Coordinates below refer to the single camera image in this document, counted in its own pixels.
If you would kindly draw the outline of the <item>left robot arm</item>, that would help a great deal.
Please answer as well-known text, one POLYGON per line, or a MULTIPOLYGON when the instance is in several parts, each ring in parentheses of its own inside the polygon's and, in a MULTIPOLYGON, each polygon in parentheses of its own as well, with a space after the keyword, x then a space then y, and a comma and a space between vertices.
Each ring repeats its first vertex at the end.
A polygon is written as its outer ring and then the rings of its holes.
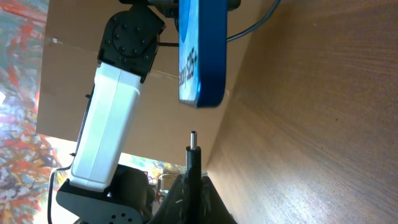
POLYGON ((148 181, 143 172, 119 164, 141 86, 159 47, 164 21, 149 1, 130 1, 129 9, 107 22, 69 178, 57 203, 85 223, 144 223, 148 181))

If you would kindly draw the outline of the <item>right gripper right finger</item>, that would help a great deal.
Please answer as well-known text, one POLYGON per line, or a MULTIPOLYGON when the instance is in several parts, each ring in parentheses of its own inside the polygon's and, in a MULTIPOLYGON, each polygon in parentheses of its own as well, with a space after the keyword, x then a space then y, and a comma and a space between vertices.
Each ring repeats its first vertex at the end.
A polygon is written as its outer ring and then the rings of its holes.
POLYGON ((201 178, 200 224, 237 224, 229 213, 211 179, 201 178))

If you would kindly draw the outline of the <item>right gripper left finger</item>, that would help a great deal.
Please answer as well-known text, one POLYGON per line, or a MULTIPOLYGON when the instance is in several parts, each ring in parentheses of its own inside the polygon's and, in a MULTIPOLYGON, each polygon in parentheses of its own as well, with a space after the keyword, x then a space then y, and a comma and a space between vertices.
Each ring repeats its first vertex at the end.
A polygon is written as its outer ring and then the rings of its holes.
POLYGON ((187 221, 185 174, 178 175, 165 200, 147 224, 184 224, 187 221))

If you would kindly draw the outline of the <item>blue Samsung Galaxy smartphone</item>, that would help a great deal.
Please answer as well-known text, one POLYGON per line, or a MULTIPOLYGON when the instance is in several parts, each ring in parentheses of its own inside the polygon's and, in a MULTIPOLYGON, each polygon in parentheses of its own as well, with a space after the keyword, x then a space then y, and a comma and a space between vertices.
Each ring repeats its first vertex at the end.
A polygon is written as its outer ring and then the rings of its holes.
POLYGON ((178 96, 215 108, 226 86, 227 0, 181 0, 178 7, 178 96))

